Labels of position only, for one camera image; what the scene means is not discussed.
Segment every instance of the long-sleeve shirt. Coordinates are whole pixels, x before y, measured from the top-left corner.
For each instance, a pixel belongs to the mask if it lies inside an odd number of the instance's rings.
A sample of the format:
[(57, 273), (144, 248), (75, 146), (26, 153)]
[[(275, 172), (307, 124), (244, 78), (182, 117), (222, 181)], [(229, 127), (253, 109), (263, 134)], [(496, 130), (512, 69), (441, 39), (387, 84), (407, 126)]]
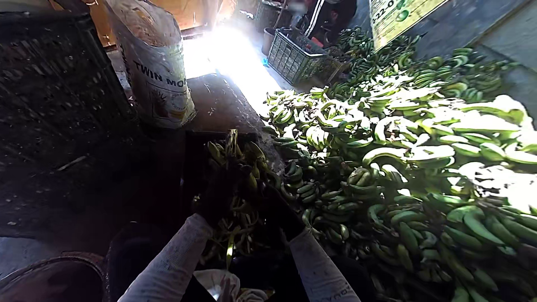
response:
[[(132, 282), (119, 302), (181, 301), (212, 228), (194, 214)], [(360, 302), (345, 277), (305, 229), (290, 241), (296, 268), (311, 302)]]

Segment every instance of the pile of green bananas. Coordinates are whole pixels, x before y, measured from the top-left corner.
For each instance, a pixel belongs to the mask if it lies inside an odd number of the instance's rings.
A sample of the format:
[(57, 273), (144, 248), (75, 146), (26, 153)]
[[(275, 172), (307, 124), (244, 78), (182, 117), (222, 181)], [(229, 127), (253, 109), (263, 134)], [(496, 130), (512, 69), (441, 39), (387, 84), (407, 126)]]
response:
[(287, 161), (280, 190), (323, 246), (372, 265), (386, 299), (535, 297), (531, 261), (517, 258), (536, 250), (537, 208), (509, 188), (529, 177), (535, 190), (537, 132), (488, 83), (513, 64), (468, 51), (403, 57), (404, 69), (346, 88), (267, 94), (263, 130)]
[(435, 56), (414, 61), (414, 47), (419, 37), (399, 36), (383, 49), (373, 53), (372, 39), (359, 27), (343, 31), (337, 45), (351, 55), (351, 70), (347, 82), (335, 83), (328, 96), (339, 100), (359, 100), (369, 96), (367, 85), (378, 76), (408, 75), (414, 87), (440, 87), (446, 97), (462, 98), (470, 103), (481, 102), (487, 94), (501, 88), (501, 72), (518, 65), (516, 62), (488, 61), (472, 48), (457, 48), (444, 60)]
[[(242, 152), (236, 137), (237, 130), (230, 130), (226, 141), (207, 142), (211, 170), (217, 171), (226, 165), (226, 158), (232, 155), (239, 163), (252, 167), (249, 177), (240, 184), (247, 190), (257, 192), (257, 180), (260, 178), (279, 187), (281, 178), (268, 167), (263, 151), (254, 142), (246, 142)], [(199, 197), (194, 198), (194, 206), (198, 200)], [(231, 206), (232, 213), (220, 220), (202, 253), (201, 264), (226, 259), (229, 267), (233, 256), (251, 255), (256, 250), (269, 248), (266, 238), (255, 236), (255, 228), (263, 225), (258, 212), (240, 196), (233, 196)]]
[(350, 86), (374, 78), (382, 70), (390, 67), (401, 56), (410, 57), (420, 37), (411, 40), (400, 35), (381, 50), (374, 52), (373, 39), (360, 27), (343, 30), (336, 47), (351, 57), (348, 83)]

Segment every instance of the sunlight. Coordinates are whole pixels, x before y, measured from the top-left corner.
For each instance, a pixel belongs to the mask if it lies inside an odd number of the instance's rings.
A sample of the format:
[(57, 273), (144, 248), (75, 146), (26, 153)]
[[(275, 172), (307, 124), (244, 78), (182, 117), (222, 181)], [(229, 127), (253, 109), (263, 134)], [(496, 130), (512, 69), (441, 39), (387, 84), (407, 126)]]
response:
[(280, 90), (263, 66), (264, 55), (239, 29), (220, 25), (199, 39), (185, 40), (187, 78), (218, 72), (230, 77), (252, 108), (266, 111), (263, 101), (268, 91)]

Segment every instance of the black glove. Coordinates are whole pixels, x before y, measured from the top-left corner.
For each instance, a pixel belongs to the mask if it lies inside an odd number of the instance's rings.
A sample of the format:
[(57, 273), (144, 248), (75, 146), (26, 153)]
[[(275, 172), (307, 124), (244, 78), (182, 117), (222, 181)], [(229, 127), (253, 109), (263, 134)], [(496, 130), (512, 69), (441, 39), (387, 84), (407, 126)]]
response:
[(306, 226), (289, 207), (280, 191), (263, 181), (257, 182), (257, 188), (257, 194), (246, 193), (243, 198), (259, 212), (259, 216), (279, 226), (287, 241), (302, 233)]
[(231, 201), (237, 191), (237, 185), (251, 172), (250, 166), (237, 162), (236, 158), (229, 157), (226, 166), (219, 167), (213, 172), (207, 190), (200, 196), (195, 206), (195, 213), (200, 214), (209, 225), (215, 228), (231, 210)]

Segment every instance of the sign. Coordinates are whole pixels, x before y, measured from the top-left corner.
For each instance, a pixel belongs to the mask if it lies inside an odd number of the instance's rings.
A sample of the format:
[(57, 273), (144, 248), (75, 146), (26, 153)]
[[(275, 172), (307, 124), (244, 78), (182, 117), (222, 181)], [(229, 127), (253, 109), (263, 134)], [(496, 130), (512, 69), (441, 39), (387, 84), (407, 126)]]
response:
[(369, 0), (375, 51), (448, 0)]

